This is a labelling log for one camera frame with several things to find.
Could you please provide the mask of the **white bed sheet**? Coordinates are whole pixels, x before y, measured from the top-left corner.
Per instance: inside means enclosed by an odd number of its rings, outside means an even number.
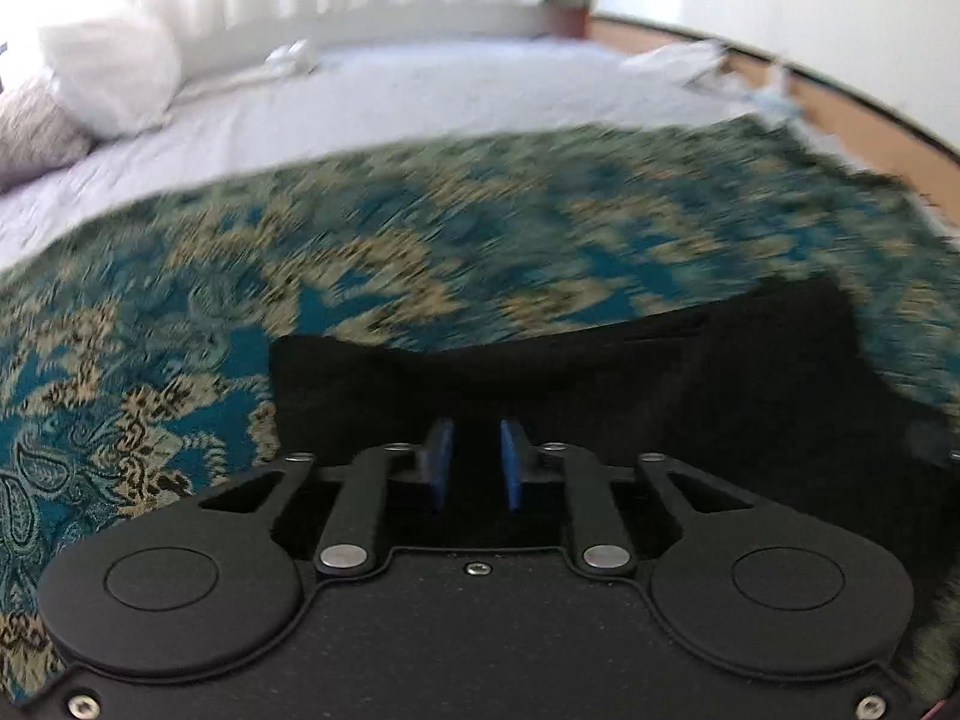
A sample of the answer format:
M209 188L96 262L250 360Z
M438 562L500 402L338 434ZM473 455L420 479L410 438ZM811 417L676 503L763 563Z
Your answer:
M717 94L635 70L618 52L560 39L336 50L318 71L181 104L167 126L96 149L3 195L2 265L156 193L404 140L729 121Z

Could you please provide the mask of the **blue white tissue pack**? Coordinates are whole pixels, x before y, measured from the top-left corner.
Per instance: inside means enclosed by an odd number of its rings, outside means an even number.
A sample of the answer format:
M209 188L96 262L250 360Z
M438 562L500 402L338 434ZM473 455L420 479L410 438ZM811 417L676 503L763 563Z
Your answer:
M779 119L780 121L800 119L804 110L789 93L790 81L791 72L789 68L779 60L771 62L766 67L765 83L750 93L750 101L752 101L754 108L761 115L766 115L771 119Z

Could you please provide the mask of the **black pants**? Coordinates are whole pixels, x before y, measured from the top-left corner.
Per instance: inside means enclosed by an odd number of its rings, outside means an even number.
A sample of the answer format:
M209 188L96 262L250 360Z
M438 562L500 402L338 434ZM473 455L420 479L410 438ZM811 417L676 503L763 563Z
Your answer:
M452 424L446 512L473 543L508 507L501 422L626 466L659 452L895 554L921 606L958 557L952 428L862 351L825 277L631 322L446 351L288 335L268 353L281 445L340 465Z

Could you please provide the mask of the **teal paisley bedspread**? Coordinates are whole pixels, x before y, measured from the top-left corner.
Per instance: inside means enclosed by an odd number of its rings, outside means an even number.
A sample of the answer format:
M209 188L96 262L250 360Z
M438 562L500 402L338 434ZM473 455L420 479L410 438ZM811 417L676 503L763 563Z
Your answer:
M752 117L389 145L83 224L2 278L3 692L59 671L55 551L274 455L275 338L466 346L815 273L885 379L955 415L955 249L903 185Z

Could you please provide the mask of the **floral purple pillow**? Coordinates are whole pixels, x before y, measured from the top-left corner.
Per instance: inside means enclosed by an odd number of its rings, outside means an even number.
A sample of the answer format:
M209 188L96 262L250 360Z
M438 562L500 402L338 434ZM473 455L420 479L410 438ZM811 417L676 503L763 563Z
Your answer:
M3 192L82 160L94 142L57 103L49 83L5 89L0 121Z

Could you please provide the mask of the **white pillow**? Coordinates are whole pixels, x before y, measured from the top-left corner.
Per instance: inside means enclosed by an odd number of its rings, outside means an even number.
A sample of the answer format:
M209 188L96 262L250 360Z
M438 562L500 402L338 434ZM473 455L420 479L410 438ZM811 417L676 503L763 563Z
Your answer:
M176 39L153 16L54 26L41 37L60 106L98 140L160 128L182 82Z

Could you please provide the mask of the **grey headboard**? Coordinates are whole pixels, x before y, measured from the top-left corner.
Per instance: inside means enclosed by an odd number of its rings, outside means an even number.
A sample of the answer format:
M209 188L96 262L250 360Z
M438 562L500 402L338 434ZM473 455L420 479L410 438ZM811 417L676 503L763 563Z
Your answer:
M368 44L434 43L448 39L583 39L589 8L532 5L418 4L260 18L181 46L188 82L260 64L272 50L298 41L313 49Z

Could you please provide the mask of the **small white cloth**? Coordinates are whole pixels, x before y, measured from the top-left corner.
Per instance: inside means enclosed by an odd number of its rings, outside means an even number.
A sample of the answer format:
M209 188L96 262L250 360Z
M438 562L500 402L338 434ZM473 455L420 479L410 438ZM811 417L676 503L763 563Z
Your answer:
M309 75L317 67L316 48L308 39L299 39L272 50L265 66L277 76Z

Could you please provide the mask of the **wooden bed side rail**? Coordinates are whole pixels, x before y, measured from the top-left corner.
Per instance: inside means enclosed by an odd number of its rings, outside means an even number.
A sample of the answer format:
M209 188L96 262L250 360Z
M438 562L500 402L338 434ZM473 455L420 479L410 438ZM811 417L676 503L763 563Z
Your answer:
M589 16L586 36L625 54L706 39L703 32L615 16ZM793 68L789 91L814 127L838 137L869 166L910 184L942 221L958 226L957 149L895 110L813 71Z

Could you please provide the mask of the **crumpled white cloth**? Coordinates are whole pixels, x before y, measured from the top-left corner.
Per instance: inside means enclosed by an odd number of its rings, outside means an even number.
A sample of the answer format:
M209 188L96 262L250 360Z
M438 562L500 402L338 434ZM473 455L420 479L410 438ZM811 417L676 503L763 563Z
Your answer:
M625 59L626 75L682 88L709 88L724 73L727 49L716 41L674 43Z

